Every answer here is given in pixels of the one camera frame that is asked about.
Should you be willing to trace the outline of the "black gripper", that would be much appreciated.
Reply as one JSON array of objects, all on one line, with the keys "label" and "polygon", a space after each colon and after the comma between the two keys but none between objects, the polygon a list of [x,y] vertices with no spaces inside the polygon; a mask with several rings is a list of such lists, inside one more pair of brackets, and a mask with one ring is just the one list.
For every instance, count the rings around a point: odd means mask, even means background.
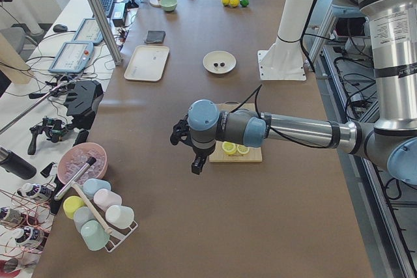
[{"label": "black gripper", "polygon": [[208,148],[198,148],[194,145],[188,124],[188,115],[185,115],[184,118],[180,119],[179,122],[173,126],[170,142],[174,146],[178,145],[179,142],[182,142],[185,145],[192,147],[196,155],[191,164],[192,173],[194,174],[202,173],[206,158],[215,151],[215,144],[210,145]]}]

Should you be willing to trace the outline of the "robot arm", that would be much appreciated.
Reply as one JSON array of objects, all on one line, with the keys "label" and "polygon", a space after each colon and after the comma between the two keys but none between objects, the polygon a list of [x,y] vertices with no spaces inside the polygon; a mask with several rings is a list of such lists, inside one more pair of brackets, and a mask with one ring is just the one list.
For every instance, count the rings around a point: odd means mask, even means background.
[{"label": "robot arm", "polygon": [[371,51],[356,50],[355,73],[334,59],[333,72],[345,95],[345,122],[250,111],[222,111],[210,100],[194,102],[171,133],[172,145],[190,146],[192,171],[201,173],[221,142],[260,147],[266,139],[336,148],[370,161],[392,178],[416,183],[416,0],[333,0],[337,16],[363,15]]}]

